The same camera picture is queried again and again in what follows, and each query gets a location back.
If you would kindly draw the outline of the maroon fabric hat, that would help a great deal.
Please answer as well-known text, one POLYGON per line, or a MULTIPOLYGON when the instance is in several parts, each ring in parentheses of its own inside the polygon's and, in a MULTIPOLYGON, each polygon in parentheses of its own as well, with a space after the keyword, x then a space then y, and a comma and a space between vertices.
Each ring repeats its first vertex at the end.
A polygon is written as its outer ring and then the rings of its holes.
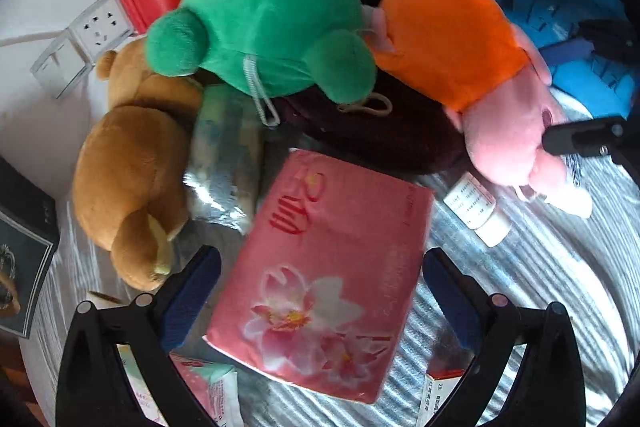
POLYGON ((395 174, 431 174, 465 155, 462 134, 442 106, 378 71, 371 98, 340 109, 316 86, 273 101, 282 121, 323 153, 395 174))

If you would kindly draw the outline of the black gift bag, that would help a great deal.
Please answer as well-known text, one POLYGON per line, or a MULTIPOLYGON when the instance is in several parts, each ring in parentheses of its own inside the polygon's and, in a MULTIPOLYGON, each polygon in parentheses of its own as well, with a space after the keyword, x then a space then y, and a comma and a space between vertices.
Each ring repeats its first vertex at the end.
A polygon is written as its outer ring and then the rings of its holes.
POLYGON ((1 329, 27 338, 60 243, 55 200, 1 161, 1 329))

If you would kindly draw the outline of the orange pink pig plush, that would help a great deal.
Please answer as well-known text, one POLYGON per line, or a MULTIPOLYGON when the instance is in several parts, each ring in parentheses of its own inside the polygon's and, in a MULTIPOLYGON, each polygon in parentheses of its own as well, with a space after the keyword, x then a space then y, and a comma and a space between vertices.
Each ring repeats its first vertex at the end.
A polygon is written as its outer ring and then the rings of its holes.
POLYGON ((495 0, 380 0, 362 10, 378 67, 442 106, 484 178, 591 216, 589 192, 542 147, 544 132, 566 121, 548 66, 495 0))

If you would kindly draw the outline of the white wall socket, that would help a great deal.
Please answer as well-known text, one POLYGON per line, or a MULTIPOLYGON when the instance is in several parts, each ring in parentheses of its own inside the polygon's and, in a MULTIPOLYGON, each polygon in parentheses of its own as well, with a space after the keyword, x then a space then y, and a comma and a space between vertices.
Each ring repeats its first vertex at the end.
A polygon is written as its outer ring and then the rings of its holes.
POLYGON ((134 33, 120 0, 96 0, 70 24, 70 32, 94 64, 134 33))

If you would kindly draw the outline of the pink flower tissue pack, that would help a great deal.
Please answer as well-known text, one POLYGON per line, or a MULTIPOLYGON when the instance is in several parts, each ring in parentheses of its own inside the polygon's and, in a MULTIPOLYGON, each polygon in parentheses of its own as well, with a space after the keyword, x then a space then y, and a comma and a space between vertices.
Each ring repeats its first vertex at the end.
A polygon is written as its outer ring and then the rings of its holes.
POLYGON ((206 343, 277 381, 374 402, 411 306, 433 202, 426 187, 293 150, 206 343))

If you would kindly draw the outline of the brown bear plush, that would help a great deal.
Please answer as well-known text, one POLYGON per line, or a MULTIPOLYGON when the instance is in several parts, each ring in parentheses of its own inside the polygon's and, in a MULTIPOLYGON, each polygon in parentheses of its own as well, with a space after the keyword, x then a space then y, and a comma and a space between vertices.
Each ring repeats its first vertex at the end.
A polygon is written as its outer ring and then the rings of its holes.
POLYGON ((108 109, 82 144, 73 179, 75 217, 139 291, 167 279, 171 243, 189 220, 183 175, 204 90, 149 66, 137 39, 96 62, 108 109))

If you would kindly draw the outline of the pink pastel tissue box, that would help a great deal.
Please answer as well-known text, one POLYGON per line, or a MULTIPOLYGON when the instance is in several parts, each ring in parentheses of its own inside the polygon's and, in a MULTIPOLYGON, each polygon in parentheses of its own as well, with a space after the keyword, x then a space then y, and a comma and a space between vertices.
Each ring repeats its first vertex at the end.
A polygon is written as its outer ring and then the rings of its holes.
MULTIPOLYGON (((117 346, 130 387, 147 419, 167 426, 160 408, 145 384, 129 346, 117 346)), ((207 414, 219 426, 244 426, 238 399, 238 377, 231 365, 170 355, 178 373, 207 414)))

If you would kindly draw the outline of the green yellow plush toy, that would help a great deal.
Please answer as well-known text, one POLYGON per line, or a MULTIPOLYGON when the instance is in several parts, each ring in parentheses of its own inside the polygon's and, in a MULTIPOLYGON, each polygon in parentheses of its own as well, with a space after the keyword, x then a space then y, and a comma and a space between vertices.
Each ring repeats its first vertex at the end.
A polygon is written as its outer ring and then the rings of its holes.
POLYGON ((160 75, 212 72, 276 127, 275 98, 318 87, 336 104, 354 104, 372 93, 364 28, 360 0, 181 0, 152 23, 145 55, 160 75))

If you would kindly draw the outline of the white medicine bottle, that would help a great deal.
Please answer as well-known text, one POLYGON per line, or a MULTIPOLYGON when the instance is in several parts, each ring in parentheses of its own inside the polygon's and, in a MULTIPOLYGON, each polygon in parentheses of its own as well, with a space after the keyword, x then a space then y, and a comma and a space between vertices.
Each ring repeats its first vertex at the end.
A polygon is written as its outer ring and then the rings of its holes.
POLYGON ((511 220, 495 196, 469 172, 450 188, 444 204, 489 248, 500 244, 511 230, 511 220))

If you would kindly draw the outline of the red white medicine box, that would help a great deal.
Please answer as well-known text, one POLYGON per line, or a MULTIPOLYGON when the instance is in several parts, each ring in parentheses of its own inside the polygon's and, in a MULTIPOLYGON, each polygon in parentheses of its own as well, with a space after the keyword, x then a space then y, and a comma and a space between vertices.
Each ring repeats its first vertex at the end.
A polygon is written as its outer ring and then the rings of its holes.
POLYGON ((416 427, 423 427, 435 416, 464 374, 464 369, 426 373, 416 427))

